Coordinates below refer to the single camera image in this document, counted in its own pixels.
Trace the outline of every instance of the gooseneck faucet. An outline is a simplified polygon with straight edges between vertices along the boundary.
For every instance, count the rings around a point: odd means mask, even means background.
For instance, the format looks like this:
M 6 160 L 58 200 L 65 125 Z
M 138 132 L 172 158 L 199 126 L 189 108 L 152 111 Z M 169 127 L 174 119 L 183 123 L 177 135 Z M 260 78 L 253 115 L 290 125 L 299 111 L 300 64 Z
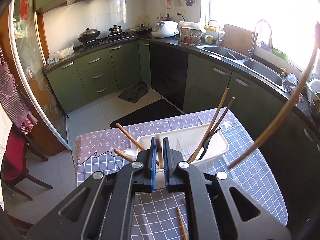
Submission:
M 219 39 L 219 36 L 220 36 L 220 24 L 216 20 L 210 20 L 210 21 L 208 21 L 208 25 L 209 25 L 210 22 L 216 22 L 218 24 L 219 30 L 218 30 L 218 38 L 216 39 L 216 46 L 219 47 L 219 42 L 220 42 L 220 39 Z
M 266 20 L 263 20 L 263 19 L 258 20 L 257 23 L 256 23 L 256 26 L 255 26 L 255 28 L 254 28 L 254 31 L 253 31 L 253 33 L 252 33 L 251 45 L 250 45 L 250 48 L 249 48 L 249 50 L 248 50 L 249 54 L 248 54 L 248 56 L 247 56 L 248 59 L 251 59 L 251 58 L 252 58 L 252 54 L 253 54 L 253 52 L 254 52 L 254 47 L 255 47 L 256 42 L 257 42 L 257 38 L 256 38 L 257 26 L 258 26 L 258 24 L 259 24 L 260 22 L 266 22 L 266 23 L 268 24 L 269 30 L 270 30 L 268 47 L 269 47 L 269 48 L 273 48 L 272 38 L 271 38 L 271 36 L 272 36 L 272 31 L 271 31 L 271 26 L 270 26 L 270 24 L 269 24 Z

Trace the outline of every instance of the green cabinet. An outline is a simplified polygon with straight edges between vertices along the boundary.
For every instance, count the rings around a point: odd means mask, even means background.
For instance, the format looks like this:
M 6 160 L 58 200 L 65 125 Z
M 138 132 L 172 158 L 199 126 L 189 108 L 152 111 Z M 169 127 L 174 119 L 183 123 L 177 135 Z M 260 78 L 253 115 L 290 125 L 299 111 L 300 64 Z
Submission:
M 111 47 L 111 57 L 118 88 L 126 88 L 141 82 L 139 47 L 131 41 Z
M 52 89 L 66 113 L 89 102 L 74 61 L 47 73 Z
M 231 111 L 239 119 L 251 138 L 255 140 L 279 112 L 282 102 L 259 85 L 233 72 L 229 91 L 223 106 L 231 97 L 236 100 Z
M 218 107 L 231 70 L 189 54 L 183 111 L 194 113 Z
M 79 74 L 111 63 L 110 48 L 100 49 L 75 60 Z
M 112 63 L 83 73 L 80 79 L 89 101 L 118 90 Z
M 151 87 L 149 42 L 139 41 L 139 55 L 142 81 Z
M 292 111 L 259 147 L 284 198 L 293 239 L 320 203 L 319 149 L 319 140 Z

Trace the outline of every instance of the rice cooker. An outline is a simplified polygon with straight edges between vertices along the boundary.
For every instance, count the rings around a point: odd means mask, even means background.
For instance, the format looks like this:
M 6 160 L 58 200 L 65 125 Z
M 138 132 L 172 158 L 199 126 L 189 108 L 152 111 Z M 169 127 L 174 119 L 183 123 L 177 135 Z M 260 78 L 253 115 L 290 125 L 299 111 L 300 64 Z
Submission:
M 152 36 L 157 38 L 167 38 L 179 34 L 178 23 L 172 21 L 157 22 L 151 31 Z

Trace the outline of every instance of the bright window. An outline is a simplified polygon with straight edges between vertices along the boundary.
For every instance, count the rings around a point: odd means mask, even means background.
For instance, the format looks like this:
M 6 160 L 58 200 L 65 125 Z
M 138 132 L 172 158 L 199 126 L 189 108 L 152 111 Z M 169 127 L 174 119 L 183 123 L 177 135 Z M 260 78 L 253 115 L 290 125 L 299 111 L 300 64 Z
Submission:
M 305 69 L 314 45 L 314 26 L 320 16 L 317 0 L 210 0 L 209 19 L 253 31 L 264 19 L 272 28 L 273 47 L 286 53 L 290 61 Z M 268 44 L 269 28 L 260 23 L 257 44 Z

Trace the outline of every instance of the cutting board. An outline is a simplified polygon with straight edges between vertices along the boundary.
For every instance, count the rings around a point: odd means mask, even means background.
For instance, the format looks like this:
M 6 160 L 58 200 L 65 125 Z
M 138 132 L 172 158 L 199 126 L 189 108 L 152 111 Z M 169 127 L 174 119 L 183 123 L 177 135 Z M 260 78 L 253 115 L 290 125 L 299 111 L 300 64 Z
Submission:
M 221 45 L 247 56 L 251 45 L 252 31 L 229 24 L 225 24 L 223 30 L 224 36 Z

